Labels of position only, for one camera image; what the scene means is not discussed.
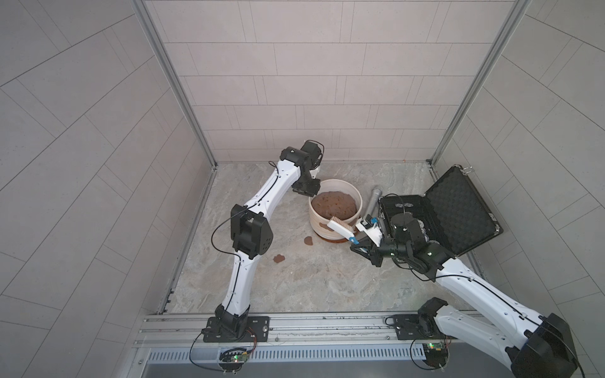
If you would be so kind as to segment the cream ceramic pot with soil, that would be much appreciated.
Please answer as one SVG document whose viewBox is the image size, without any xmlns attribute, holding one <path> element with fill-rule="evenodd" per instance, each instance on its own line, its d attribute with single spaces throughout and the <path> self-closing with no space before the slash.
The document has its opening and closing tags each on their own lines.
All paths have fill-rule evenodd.
<svg viewBox="0 0 605 378">
<path fill-rule="evenodd" d="M 331 243 L 345 243 L 346 239 L 332 231 L 327 224 L 332 217 L 353 225 L 361 217 L 363 199 L 359 190 L 347 181 L 328 179 L 308 204 L 310 225 L 322 239 Z"/>
</svg>

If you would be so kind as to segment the blue white scrub brush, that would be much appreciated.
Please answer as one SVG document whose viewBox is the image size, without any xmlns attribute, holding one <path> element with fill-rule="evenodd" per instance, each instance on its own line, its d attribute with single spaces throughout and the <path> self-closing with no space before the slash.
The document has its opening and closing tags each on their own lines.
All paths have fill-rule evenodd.
<svg viewBox="0 0 605 378">
<path fill-rule="evenodd" d="M 327 226 L 334 232 L 337 232 L 343 238 L 345 238 L 348 242 L 359 245 L 359 241 L 356 238 L 357 224 L 359 222 L 356 221 L 353 225 L 349 225 L 348 223 L 340 220 L 338 217 L 332 217 L 327 224 Z"/>
</svg>

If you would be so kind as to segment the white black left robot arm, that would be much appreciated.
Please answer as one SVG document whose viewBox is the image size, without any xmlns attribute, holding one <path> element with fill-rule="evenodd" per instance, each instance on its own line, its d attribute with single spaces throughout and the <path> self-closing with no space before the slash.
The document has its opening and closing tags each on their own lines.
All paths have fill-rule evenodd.
<svg viewBox="0 0 605 378">
<path fill-rule="evenodd" d="M 269 220 L 288 191 L 309 198 L 318 194 L 321 181 L 316 176 L 324 152 L 324 145 L 315 140 L 307 140 L 299 149 L 285 148 L 259 191 L 244 205 L 235 205 L 231 210 L 226 222 L 233 241 L 233 272 L 215 316 L 219 328 L 237 338 L 246 332 L 255 271 L 274 239 Z"/>
</svg>

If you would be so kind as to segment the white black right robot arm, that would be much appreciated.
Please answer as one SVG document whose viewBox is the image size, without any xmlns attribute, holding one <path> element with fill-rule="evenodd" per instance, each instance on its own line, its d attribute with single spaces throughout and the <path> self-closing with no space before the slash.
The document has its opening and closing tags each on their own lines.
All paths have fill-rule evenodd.
<svg viewBox="0 0 605 378">
<path fill-rule="evenodd" d="M 411 214 L 395 215 L 390 226 L 385 234 L 376 220 L 362 219 L 343 236 L 352 251 L 374 266 L 390 258 L 422 280 L 453 292 L 483 316 L 468 317 L 444 300 L 431 299 L 418 312 L 426 330 L 475 347 L 516 377 L 571 377 L 583 370 L 564 319 L 554 313 L 544 316 L 483 280 L 453 252 L 429 239 L 423 223 Z"/>
</svg>

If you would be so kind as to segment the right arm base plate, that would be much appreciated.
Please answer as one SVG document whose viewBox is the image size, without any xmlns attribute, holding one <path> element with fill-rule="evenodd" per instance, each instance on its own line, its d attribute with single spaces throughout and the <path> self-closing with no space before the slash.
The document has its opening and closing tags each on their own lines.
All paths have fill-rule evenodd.
<svg viewBox="0 0 605 378">
<path fill-rule="evenodd" d="M 445 335 L 428 315 L 396 314 L 384 319 L 384 323 L 395 330 L 397 340 L 444 340 Z"/>
</svg>

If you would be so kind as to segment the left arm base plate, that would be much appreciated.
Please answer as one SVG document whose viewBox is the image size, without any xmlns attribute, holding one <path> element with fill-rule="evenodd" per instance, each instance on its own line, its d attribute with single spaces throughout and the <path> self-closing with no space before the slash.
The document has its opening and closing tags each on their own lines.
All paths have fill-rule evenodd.
<svg viewBox="0 0 605 378">
<path fill-rule="evenodd" d="M 268 340 L 270 317 L 247 316 L 235 321 L 212 317 L 203 329 L 204 343 L 251 343 Z"/>
</svg>

